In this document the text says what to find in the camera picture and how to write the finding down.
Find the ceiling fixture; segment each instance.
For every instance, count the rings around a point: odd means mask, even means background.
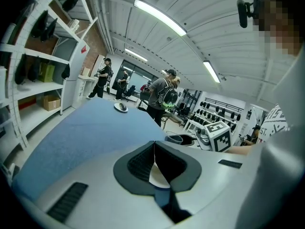
[[[216,73],[211,65],[211,62],[208,60],[205,60],[203,62],[203,64],[205,65],[206,69],[209,71],[209,73],[213,77],[214,81],[216,81],[217,83],[220,83],[220,80],[219,80],[218,76],[216,75]]]
[[[127,48],[125,48],[125,51],[126,51],[126,52],[129,52],[129,53],[131,53],[131,54],[133,54],[134,56],[136,56],[136,57],[138,57],[138,58],[140,58],[140,59],[143,59],[144,61],[147,61],[147,59],[143,58],[142,56],[136,54],[136,53],[133,52],[133,51],[130,51],[130,50],[127,49]]]
[[[144,77],[144,78],[146,78],[147,80],[150,80],[150,81],[151,81],[151,79],[147,78],[147,77],[146,77],[146,76],[144,76],[144,75],[142,75],[142,77]]]
[[[183,29],[175,21],[173,21],[171,18],[169,18],[167,15],[165,15],[152,5],[147,4],[143,0],[135,0],[133,5],[161,20],[164,24],[172,28],[179,36],[184,36],[186,34],[185,29]]]
[[[125,66],[123,66],[123,68],[124,68],[124,69],[126,69],[126,70],[128,70],[128,71],[133,72],[133,70],[131,70],[131,69],[129,69],[129,68],[127,68],[127,67],[125,67]]]

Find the white t-shirt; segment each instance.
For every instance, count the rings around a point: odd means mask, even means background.
[[[277,104],[266,116],[258,135],[257,143],[266,142],[273,134],[287,128],[285,116]]]

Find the refrigerator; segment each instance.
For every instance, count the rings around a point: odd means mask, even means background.
[[[76,88],[76,81],[78,79],[82,64],[87,56],[90,47],[84,40],[81,40],[78,43],[74,39],[68,39],[64,41],[64,39],[62,38],[61,40],[63,43],[59,44],[59,46],[55,49],[53,56],[67,61],[69,61],[70,58],[73,56],[73,59],[70,64],[70,77],[66,79],[66,85],[61,94],[62,109],[65,110],[66,108],[72,105]],[[58,70],[59,72],[54,75],[61,76],[63,67],[55,67],[55,70]]]

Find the green box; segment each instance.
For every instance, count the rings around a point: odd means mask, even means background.
[[[54,69],[54,65],[41,63],[38,80],[42,82],[52,82]]]

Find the black head-mounted camera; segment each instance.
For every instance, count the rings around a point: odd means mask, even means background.
[[[253,3],[244,2],[243,0],[237,1],[237,8],[239,14],[240,26],[246,28],[248,26],[248,18],[258,19],[258,13],[262,0],[254,0]],[[250,6],[253,5],[253,12],[250,11]]]

